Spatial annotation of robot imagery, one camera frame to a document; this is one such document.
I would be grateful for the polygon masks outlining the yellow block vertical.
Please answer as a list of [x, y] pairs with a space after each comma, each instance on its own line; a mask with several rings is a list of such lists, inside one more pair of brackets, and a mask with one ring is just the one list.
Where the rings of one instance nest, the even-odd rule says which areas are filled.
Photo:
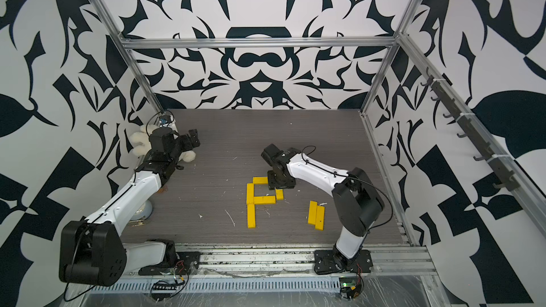
[[247, 205], [253, 205], [255, 198], [255, 186], [253, 183], [248, 183], [246, 186], [246, 203]]
[[247, 227], [256, 228], [256, 209], [254, 204], [247, 205]]
[[277, 200], [284, 200], [284, 192], [282, 189], [276, 189], [275, 195]]

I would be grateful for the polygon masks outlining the yellow block top bar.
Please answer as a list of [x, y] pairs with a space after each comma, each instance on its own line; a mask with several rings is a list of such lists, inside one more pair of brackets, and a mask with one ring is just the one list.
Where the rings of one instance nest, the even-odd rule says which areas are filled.
[[267, 185], [268, 183], [268, 177], [253, 177], [254, 185]]

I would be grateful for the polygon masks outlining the yellow block bar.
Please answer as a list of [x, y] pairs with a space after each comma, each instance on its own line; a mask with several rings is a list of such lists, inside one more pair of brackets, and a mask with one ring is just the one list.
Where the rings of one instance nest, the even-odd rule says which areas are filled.
[[254, 197], [253, 204], [255, 205], [273, 205], [277, 202], [274, 196], [258, 196]]
[[268, 183], [268, 177], [253, 177], [254, 185], [267, 185]]

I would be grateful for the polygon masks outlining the yellow block spare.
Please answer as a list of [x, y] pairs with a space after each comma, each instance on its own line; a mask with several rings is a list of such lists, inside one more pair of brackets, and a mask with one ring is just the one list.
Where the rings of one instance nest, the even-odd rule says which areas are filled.
[[316, 218], [314, 223], [314, 227], [316, 230], [322, 231], [324, 229], [325, 212], [326, 212], [326, 209], [324, 206], [317, 207]]
[[318, 204], [316, 201], [311, 200], [309, 203], [308, 219], [307, 223], [310, 225], [315, 225], [317, 221], [317, 208]]

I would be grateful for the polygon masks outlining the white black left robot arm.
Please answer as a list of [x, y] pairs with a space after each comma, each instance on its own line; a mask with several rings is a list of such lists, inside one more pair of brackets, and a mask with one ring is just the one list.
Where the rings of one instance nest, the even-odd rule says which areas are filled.
[[180, 155], [200, 146], [195, 129], [179, 135], [170, 127], [159, 127], [149, 140], [151, 149], [132, 179], [96, 212], [62, 230], [58, 273], [62, 282], [110, 287], [128, 272], [172, 268], [179, 261], [171, 240], [124, 244], [120, 239], [135, 213], [179, 168]]

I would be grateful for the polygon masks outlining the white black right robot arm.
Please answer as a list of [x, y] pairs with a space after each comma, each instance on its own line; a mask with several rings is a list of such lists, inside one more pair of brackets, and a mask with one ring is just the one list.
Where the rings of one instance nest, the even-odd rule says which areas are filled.
[[371, 268], [368, 251], [362, 250], [369, 232], [385, 208], [380, 190], [369, 183], [360, 168], [336, 169], [312, 159], [294, 148], [283, 151], [274, 144], [267, 146], [261, 157], [271, 167], [267, 172], [269, 189], [293, 189], [305, 181], [334, 200], [341, 234], [332, 250], [316, 251], [314, 272], [318, 275], [341, 272], [367, 272]]

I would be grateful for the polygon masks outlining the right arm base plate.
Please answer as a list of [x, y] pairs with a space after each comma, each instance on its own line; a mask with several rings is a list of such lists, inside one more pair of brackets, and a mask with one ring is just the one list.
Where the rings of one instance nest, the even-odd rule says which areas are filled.
[[374, 264], [368, 250], [359, 250], [355, 257], [345, 258], [337, 249], [314, 251], [314, 272], [317, 275], [338, 273], [371, 273]]

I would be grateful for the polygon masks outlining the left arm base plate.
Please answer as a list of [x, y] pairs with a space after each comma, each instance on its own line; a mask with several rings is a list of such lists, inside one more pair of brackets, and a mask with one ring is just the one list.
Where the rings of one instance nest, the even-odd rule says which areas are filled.
[[176, 252], [166, 254], [159, 264], [143, 267], [139, 276], [188, 275], [199, 268], [200, 252]]

